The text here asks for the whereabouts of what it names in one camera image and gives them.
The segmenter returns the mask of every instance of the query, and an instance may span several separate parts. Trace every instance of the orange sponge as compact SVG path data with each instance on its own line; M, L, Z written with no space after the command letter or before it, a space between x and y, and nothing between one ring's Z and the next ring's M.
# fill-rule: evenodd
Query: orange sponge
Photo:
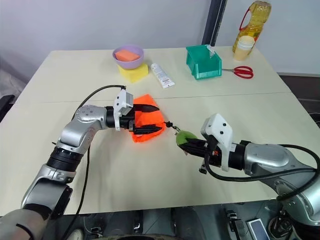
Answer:
M138 58L140 58L140 56L138 54L135 54L135 53L128 51L126 49L122 49L120 51L117 51L115 53L115 57L119 61L123 61L123 62L130 62L130 61L134 61L134 60L137 60Z

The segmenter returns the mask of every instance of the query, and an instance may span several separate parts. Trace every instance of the cooking oil bottle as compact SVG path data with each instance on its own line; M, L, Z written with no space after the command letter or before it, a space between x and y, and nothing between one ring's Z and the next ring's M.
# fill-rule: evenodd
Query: cooking oil bottle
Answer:
M245 17L248 12L251 12L251 18L247 26L242 27L242 24L245 20ZM250 36L253 37L257 42L257 39L262 32L264 23L268 20L269 14L271 12L271 4L267 1L255 1L251 4L251 6L246 11L240 28L239 34L236 37L235 43L233 44L232 51L235 52L238 40L242 36Z

